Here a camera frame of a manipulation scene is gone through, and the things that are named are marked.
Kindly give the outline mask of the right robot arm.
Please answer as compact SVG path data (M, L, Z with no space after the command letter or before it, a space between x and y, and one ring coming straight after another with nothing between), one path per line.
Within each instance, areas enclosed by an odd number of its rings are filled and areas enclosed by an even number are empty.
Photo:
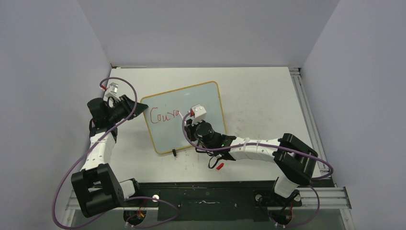
M283 205L299 186L310 185L318 153L291 133L281 138L259 140L215 132L210 123L197 124L188 119L182 123L184 136L198 153L225 161L256 160L275 163L282 174L271 191L271 200Z

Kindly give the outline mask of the yellow framed whiteboard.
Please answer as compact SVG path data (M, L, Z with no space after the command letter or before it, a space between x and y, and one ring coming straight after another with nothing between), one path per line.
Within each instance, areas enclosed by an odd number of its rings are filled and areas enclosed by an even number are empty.
M197 104L206 109L206 121L215 131L226 132L220 91L215 81L146 96L141 99L141 103L148 105L144 117L157 154L190 146L182 133L179 112L185 115Z

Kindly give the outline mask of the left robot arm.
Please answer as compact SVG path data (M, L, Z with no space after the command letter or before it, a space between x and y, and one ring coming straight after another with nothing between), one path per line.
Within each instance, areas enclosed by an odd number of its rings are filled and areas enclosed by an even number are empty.
M71 176L82 214L90 218L123 207L125 202L138 206L143 199L138 182L134 178L119 182L109 162L117 142L117 124L125 118L131 120L139 116L148 105L136 103L124 94L110 96L107 100L92 99L87 107L92 115L90 151L80 171Z

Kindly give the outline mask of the red marker cap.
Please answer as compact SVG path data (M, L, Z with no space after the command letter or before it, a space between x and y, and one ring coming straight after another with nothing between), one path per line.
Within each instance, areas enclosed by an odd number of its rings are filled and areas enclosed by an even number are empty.
M220 170L220 169L223 168L223 166L224 166L224 163L221 163L220 165L218 165L218 166L216 167L216 169L217 169L217 170Z

